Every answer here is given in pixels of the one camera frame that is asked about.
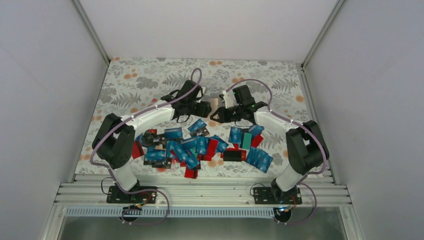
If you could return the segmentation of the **beige leather card holder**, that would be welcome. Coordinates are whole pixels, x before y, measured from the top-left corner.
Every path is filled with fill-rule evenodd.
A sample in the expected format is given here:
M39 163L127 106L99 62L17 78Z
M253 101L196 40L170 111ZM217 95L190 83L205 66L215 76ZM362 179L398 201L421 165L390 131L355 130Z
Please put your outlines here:
M210 113L209 113L209 114L208 114L208 116L207 116L207 118L210 118L210 117L211 117L211 115L212 115L214 112L216 112L216 111L217 111L218 107L220 106L220 102L221 102L221 101L220 101L220 99L219 99L218 97L205 99L204 101L205 101L205 102L210 103L211 111L210 111Z

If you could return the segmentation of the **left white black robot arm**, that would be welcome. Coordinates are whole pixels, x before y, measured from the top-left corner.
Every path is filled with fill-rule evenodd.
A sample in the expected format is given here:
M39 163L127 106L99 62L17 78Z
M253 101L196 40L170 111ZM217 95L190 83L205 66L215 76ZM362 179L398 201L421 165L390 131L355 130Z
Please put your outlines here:
M90 163L108 169L119 188L119 196L131 203L139 197L138 179L129 160L133 144L139 134L160 123L195 115L205 118L212 108L202 97L206 88L192 80L186 80L181 89L161 97L147 108L132 115L108 114L93 142Z

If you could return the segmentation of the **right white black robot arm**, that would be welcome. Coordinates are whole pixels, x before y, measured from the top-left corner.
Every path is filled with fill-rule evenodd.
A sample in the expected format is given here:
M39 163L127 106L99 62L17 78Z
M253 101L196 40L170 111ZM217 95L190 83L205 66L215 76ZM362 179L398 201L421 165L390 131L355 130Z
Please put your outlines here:
M285 136L288 166L271 182L271 198L278 204L290 197L290 191L302 183L314 168L325 170L329 151L317 122L298 123L271 109L270 102L256 101L249 87L242 85L224 90L219 98L224 105L211 119L219 123L247 120L269 131Z

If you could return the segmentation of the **blue card upper centre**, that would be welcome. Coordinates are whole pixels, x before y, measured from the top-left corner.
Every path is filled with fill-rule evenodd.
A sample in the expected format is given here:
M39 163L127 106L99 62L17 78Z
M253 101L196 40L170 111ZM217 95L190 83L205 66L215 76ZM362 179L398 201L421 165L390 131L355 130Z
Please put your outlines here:
M190 133L201 129L203 127L206 127L207 124L202 120L202 119L198 119L197 121L195 121L193 124L191 124L187 129L189 130Z

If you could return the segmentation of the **blue card upper right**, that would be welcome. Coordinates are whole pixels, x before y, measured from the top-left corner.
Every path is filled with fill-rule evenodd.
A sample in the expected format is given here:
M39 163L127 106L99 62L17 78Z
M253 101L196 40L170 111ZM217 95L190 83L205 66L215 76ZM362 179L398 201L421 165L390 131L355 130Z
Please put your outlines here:
M242 129L239 127L232 126L230 128L228 141L232 144L241 144L242 142Z

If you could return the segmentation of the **green card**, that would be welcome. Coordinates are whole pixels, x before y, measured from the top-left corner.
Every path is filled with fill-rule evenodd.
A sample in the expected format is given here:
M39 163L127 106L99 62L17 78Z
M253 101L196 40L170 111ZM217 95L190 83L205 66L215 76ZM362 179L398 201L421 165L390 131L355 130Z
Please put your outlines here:
M243 132L241 136L240 148L244 150L249 150L252 143L252 134L249 132Z

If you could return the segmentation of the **blue card stack right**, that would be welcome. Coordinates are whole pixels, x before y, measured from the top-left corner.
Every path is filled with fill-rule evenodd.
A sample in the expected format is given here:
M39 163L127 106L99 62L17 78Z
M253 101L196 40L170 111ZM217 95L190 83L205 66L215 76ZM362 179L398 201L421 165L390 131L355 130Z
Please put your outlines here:
M273 157L260 148L250 147L245 162L263 173L267 173Z

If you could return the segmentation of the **black VIP card left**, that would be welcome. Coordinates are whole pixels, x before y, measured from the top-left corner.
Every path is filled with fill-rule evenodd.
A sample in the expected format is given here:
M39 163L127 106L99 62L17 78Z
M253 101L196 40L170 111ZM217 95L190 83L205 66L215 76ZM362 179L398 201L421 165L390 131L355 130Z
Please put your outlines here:
M141 145L146 148L154 148L156 146L166 147L167 138L165 134L153 134L151 132L146 132L141 137Z

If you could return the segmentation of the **blue card left lower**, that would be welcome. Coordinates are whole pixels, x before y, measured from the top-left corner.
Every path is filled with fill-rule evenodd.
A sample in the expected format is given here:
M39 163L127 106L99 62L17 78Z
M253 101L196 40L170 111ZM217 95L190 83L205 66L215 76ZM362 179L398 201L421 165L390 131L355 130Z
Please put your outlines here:
M166 151L164 149L148 148L145 154L145 160L148 162L161 162L165 159L165 156Z

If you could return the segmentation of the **red card bottom centre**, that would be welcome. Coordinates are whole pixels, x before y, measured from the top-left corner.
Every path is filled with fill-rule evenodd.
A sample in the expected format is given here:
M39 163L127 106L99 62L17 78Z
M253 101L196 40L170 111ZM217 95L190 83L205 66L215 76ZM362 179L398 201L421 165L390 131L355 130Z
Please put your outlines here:
M188 179L196 179L198 177L198 169L185 168L184 177Z

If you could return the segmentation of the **floral patterned table mat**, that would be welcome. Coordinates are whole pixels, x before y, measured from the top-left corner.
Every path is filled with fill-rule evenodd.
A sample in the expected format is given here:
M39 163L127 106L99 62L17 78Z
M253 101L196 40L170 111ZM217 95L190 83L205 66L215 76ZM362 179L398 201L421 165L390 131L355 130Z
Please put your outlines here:
M293 62L117 57L75 172L108 176L100 154L118 147L137 176L199 165L199 178L274 179L289 166L286 128L309 119Z

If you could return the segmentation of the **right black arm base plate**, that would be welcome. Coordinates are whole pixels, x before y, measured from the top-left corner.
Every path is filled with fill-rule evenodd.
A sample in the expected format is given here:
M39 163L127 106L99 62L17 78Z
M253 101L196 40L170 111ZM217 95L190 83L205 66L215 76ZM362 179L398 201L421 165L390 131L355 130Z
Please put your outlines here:
M303 203L300 189L297 186L289 191L259 186L252 189L252 195L256 205L300 205Z

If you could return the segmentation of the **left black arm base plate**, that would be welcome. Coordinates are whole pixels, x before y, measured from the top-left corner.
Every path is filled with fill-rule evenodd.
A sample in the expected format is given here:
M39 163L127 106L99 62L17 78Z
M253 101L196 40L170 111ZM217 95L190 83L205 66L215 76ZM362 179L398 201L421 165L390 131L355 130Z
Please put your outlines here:
M134 191L148 190L136 194L124 193L118 186L110 186L106 202L108 204L155 204L157 197L156 186L138 186Z

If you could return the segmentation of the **aluminium rail frame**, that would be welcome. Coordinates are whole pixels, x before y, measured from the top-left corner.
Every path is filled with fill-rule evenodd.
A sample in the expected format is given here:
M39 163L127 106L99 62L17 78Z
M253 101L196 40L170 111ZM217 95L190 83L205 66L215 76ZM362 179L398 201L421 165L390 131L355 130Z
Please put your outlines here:
M106 195L101 185L109 187L112 180L103 175L77 175L71 183L61 183L54 199L57 205L105 205ZM155 186L168 197L172 207L254 207L250 194L253 184L268 186L270 177L198 177L138 176L143 186ZM335 185L331 177L307 178L301 185L301 207L317 200L319 207L345 207L352 204L348 188Z

